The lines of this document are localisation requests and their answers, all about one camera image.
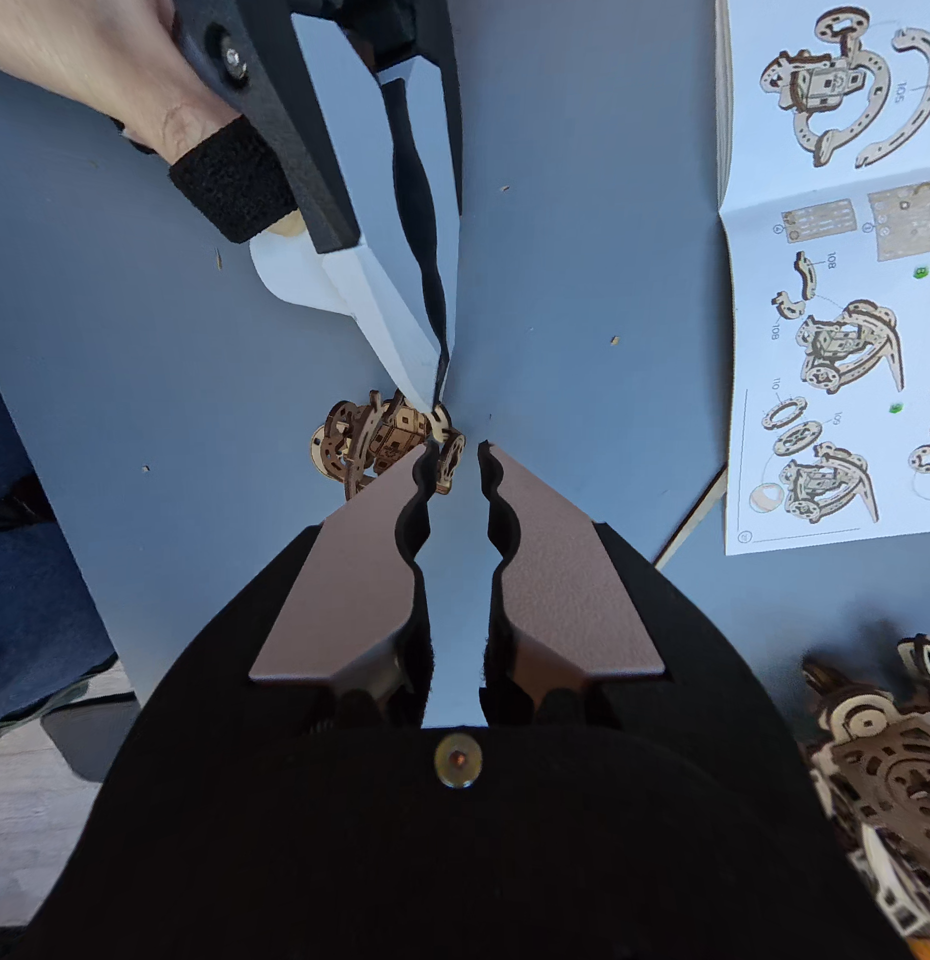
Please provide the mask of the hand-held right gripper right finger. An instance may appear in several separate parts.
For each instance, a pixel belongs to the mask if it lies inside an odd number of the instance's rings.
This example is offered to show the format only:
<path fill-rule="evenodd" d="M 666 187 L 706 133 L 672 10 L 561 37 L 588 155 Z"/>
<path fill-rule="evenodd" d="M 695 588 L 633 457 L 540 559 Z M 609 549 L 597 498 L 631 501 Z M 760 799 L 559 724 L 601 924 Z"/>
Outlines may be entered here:
<path fill-rule="evenodd" d="M 591 517 L 511 457 L 478 449 L 488 539 L 500 555 L 484 711 L 536 711 L 555 690 L 659 679 L 666 666 Z"/>

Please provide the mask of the person's left hand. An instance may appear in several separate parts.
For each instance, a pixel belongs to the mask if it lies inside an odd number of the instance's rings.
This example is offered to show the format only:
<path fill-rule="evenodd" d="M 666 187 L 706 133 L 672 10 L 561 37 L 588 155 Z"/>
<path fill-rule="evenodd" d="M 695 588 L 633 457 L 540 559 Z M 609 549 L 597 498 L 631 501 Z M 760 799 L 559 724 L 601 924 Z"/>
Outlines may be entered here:
<path fill-rule="evenodd" d="M 0 1 L 0 71 L 118 121 L 167 163 L 239 114 L 178 50 L 171 1 Z"/>

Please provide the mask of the person's blue trousers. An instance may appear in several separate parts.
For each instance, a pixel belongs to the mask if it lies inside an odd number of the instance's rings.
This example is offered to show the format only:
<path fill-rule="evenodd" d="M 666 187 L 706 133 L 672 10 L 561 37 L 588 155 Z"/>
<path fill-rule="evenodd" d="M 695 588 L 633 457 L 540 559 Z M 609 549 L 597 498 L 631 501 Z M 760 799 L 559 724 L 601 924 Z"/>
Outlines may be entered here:
<path fill-rule="evenodd" d="M 118 660 L 0 392 L 0 738 Z"/>

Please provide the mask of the large wooden mechanical model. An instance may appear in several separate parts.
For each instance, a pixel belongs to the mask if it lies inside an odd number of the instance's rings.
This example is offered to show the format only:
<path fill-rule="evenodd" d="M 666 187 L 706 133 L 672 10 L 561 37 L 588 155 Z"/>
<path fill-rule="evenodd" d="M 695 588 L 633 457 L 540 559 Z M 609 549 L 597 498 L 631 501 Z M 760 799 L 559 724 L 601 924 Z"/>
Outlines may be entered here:
<path fill-rule="evenodd" d="M 930 636 L 897 652 L 914 687 L 891 691 L 854 681 L 813 656 L 802 662 L 822 733 L 802 751 L 826 818 L 846 858 L 892 928 L 930 944 Z"/>

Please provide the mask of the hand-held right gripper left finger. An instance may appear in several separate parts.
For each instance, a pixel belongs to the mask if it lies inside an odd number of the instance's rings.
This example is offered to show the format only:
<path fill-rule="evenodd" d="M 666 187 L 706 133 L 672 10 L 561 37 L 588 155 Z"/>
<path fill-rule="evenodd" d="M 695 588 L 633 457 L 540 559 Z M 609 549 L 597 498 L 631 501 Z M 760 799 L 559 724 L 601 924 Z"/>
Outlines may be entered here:
<path fill-rule="evenodd" d="M 248 671 L 259 686 L 419 694 L 427 619 L 415 557 L 430 534 L 437 444 L 406 453 L 321 524 Z"/>

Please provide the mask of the small wooden model assembly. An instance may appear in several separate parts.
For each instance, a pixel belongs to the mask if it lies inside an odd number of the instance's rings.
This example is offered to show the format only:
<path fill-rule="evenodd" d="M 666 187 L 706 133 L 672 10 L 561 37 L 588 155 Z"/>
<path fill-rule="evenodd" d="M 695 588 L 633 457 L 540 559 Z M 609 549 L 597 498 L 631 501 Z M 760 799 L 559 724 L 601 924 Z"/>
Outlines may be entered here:
<path fill-rule="evenodd" d="M 387 401 L 371 390 L 366 404 L 341 401 L 313 433 L 308 449 L 316 470 L 344 488 L 352 499 L 411 450 L 433 440 L 439 446 L 436 493 L 446 496 L 466 448 L 442 403 L 429 413 L 416 410 L 397 390 Z"/>

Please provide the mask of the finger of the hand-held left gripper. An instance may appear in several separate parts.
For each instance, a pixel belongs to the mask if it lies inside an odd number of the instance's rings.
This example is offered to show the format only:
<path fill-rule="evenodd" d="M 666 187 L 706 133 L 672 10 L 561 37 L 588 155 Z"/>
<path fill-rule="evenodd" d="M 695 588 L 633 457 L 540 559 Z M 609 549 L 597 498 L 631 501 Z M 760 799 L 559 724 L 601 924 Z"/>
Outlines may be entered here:
<path fill-rule="evenodd" d="M 334 21 L 293 15 L 292 27 L 359 229 L 318 261 L 396 387 L 430 412 L 440 347 L 401 224 L 383 90 Z"/>
<path fill-rule="evenodd" d="M 399 221 L 421 273 L 426 326 L 438 346 L 432 404 L 443 398 L 457 341 L 460 213 L 442 75 L 391 66 L 377 75 L 394 147 Z"/>

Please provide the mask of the white instruction booklet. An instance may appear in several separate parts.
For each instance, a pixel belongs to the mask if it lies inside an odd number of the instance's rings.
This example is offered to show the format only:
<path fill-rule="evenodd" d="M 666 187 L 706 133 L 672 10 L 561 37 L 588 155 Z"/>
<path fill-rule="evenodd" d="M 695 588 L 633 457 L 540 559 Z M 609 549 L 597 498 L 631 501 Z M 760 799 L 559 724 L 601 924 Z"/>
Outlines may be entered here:
<path fill-rule="evenodd" d="M 728 556 L 930 532 L 930 1 L 715 3 Z"/>

